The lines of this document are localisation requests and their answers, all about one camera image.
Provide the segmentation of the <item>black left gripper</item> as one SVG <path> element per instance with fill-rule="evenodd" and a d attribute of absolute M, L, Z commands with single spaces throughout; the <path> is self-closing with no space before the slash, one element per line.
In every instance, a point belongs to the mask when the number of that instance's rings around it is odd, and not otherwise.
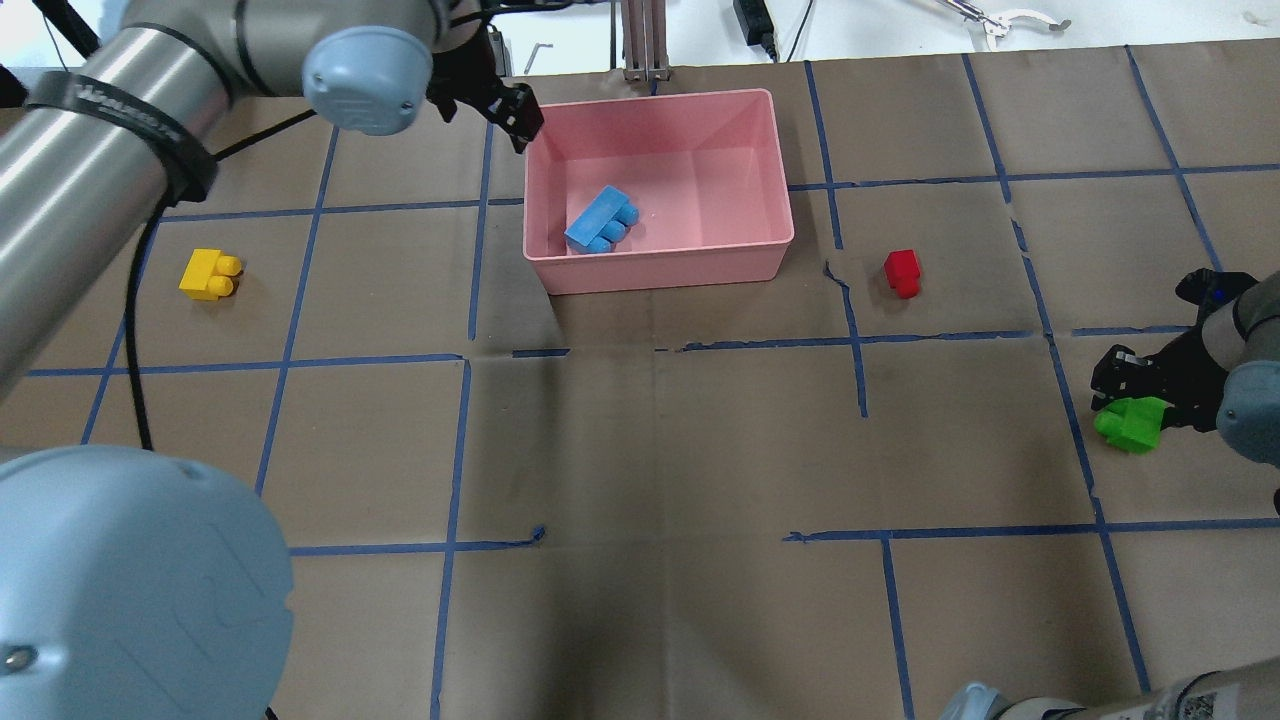
<path fill-rule="evenodd" d="M 545 122 L 534 87 L 502 82 L 488 20 L 468 31 L 458 47 L 433 56 L 426 100 L 442 120 L 453 120 L 460 104 L 475 109 L 508 137 L 515 154 L 525 154 Z"/>

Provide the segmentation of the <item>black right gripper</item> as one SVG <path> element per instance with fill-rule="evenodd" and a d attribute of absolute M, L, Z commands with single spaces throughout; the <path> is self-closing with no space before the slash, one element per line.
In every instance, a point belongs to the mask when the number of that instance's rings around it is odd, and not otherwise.
<path fill-rule="evenodd" d="M 1201 268 L 1184 275 L 1175 295 L 1196 305 L 1196 324 L 1151 357 L 1114 345 L 1091 374 L 1091 410 L 1125 398 L 1162 398 L 1165 427 L 1215 427 L 1229 360 L 1243 351 L 1235 305 L 1260 283 L 1244 272 Z"/>

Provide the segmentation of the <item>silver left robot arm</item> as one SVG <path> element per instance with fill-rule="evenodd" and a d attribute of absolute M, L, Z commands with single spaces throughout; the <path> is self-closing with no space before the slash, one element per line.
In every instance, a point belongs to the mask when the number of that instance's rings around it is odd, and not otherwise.
<path fill-rule="evenodd" d="M 154 448 L 137 300 L 163 214 L 204 201 L 212 128 L 246 97 L 302 97 L 334 127 L 399 133 L 470 105 L 524 151 L 532 90 L 486 28 L 504 1 L 131 1 L 77 72 L 51 70 L 3 136 L 3 392 L 127 245 L 136 448 L 3 460 L 5 719 L 273 719 L 291 650 L 282 530 L 243 482 Z"/>

